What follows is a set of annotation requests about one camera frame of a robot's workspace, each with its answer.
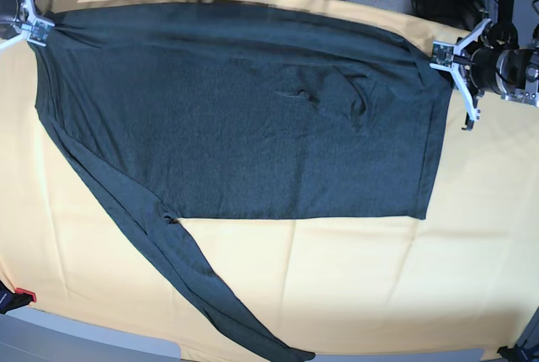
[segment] dark gray shirt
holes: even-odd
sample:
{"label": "dark gray shirt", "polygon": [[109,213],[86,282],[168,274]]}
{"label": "dark gray shirt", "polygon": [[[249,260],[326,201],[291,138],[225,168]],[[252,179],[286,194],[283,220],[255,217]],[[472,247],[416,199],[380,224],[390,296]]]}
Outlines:
{"label": "dark gray shirt", "polygon": [[135,247],[223,334],[274,337],[177,218],[425,218],[451,95],[405,39],[236,3],[51,14],[41,122]]}

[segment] gray fabric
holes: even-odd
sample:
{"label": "gray fabric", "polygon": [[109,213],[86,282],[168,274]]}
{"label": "gray fabric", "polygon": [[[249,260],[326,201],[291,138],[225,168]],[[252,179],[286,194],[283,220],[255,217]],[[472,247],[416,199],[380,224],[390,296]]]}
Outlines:
{"label": "gray fabric", "polygon": [[124,234],[218,330],[275,338],[179,217],[425,218],[451,88],[398,35],[221,4],[53,14],[36,108]]}

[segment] red object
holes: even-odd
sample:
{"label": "red object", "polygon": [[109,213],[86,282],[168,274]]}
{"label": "red object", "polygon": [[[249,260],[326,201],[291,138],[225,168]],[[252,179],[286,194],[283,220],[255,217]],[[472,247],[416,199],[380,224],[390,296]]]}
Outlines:
{"label": "red object", "polygon": [[32,296],[32,301],[33,301],[34,303],[37,302],[37,296],[35,295],[34,292],[30,292],[29,290],[26,290],[26,289],[20,289],[20,288],[17,288],[17,289],[15,290],[15,293],[16,293],[17,295],[30,295],[30,296]]}

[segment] yellow fabric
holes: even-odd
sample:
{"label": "yellow fabric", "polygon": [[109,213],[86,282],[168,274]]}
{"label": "yellow fabric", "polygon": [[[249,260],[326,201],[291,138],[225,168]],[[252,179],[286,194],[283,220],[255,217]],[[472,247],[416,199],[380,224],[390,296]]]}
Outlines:
{"label": "yellow fabric", "polygon": [[[193,0],[37,0],[64,11]],[[210,2],[212,0],[194,0]],[[333,0],[238,0],[360,21],[424,51],[461,31]],[[35,57],[0,55],[0,279],[44,311],[180,344],[186,359],[261,360],[218,333],[129,244],[44,132]],[[539,111],[454,94],[426,221],[184,221],[216,272],[290,346],[322,354],[485,348],[539,304]]]}

